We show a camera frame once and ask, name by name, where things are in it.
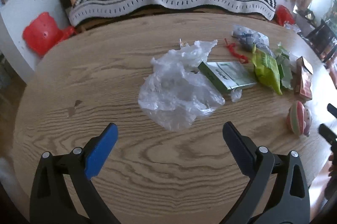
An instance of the plush toy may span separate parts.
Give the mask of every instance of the plush toy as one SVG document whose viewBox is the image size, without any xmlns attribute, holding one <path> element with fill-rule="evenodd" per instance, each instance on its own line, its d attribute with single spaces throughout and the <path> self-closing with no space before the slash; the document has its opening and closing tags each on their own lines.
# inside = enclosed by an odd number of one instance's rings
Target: plush toy
<svg viewBox="0 0 337 224">
<path fill-rule="evenodd" d="M 308 107 L 304 107 L 302 102 L 296 101 L 289 109 L 287 125 L 296 135 L 309 137 L 312 123 L 311 112 Z"/>
</svg>

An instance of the oval wooden tabletop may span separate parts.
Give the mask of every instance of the oval wooden tabletop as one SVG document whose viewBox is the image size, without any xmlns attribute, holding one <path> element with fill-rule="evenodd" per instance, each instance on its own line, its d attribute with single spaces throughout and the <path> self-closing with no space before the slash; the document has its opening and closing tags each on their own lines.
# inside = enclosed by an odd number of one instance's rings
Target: oval wooden tabletop
<svg viewBox="0 0 337 224">
<path fill-rule="evenodd" d="M 233 24 L 264 33 L 271 47 L 279 42 L 313 66 L 311 136 L 297 137 L 285 119 L 295 101 L 292 91 L 279 96 L 260 84 L 243 91 L 190 129 L 169 132 L 138 106 L 139 88 L 152 72 L 150 60 L 179 49 L 179 38 L 219 40 L 209 60 L 235 60 L 223 47 Z M 144 17 L 96 28 L 53 48 L 29 82 L 16 118 L 13 144 L 15 171 L 30 195 L 44 151 L 54 155 L 83 147 L 109 122 L 119 139 L 93 184 L 122 223 L 219 223 L 245 188 L 243 176 L 222 138 L 232 121 L 257 146 L 273 153 L 297 150 L 310 184 L 330 154 L 317 133 L 321 123 L 335 128 L 326 106 L 337 104 L 337 92 L 323 65 L 294 32 L 269 22 L 230 15 L 171 14 Z M 70 113 L 77 100 L 82 101 Z M 78 210 L 78 199 L 74 198 Z"/>
</svg>

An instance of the red plastic stool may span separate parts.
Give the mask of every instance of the red plastic stool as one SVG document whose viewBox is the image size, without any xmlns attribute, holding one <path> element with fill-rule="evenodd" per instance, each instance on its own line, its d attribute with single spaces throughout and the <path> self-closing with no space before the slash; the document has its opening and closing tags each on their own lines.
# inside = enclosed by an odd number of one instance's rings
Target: red plastic stool
<svg viewBox="0 0 337 224">
<path fill-rule="evenodd" d="M 54 18 L 48 12 L 43 12 L 25 28 L 22 37 L 29 48 L 44 56 L 54 45 L 75 34 L 74 27 L 61 30 Z"/>
</svg>

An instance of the pink plush toy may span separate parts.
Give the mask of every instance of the pink plush toy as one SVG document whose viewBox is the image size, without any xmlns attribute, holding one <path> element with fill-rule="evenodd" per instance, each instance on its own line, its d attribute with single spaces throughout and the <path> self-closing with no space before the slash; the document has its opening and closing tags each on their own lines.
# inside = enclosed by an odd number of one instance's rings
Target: pink plush toy
<svg viewBox="0 0 337 224">
<path fill-rule="evenodd" d="M 302 102 L 296 101 L 289 109 L 287 125 L 296 135 L 309 137 L 310 126 L 312 123 L 311 112 L 308 107 L 303 106 Z"/>
</svg>

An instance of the metal bolt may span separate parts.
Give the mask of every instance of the metal bolt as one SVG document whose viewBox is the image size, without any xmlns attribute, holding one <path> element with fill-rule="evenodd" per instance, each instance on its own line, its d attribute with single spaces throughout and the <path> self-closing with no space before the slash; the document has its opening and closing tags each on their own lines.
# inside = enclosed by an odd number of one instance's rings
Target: metal bolt
<svg viewBox="0 0 337 224">
<path fill-rule="evenodd" d="M 74 150 L 72 150 L 72 152 L 76 155 L 79 155 L 80 153 L 82 153 L 82 148 L 81 147 L 76 147 Z"/>
<path fill-rule="evenodd" d="M 268 153 L 267 147 L 264 147 L 264 146 L 261 146 L 258 150 L 259 150 L 261 153 Z"/>
<path fill-rule="evenodd" d="M 297 153 L 296 151 L 292 151 L 292 156 L 293 156 L 294 158 L 297 158 L 297 157 L 298 157 L 298 153 Z"/>
<path fill-rule="evenodd" d="M 44 152 L 43 154 L 42 154 L 42 157 L 43 158 L 47 158 L 47 157 L 49 157 L 50 156 L 50 153 L 49 152 Z"/>
</svg>

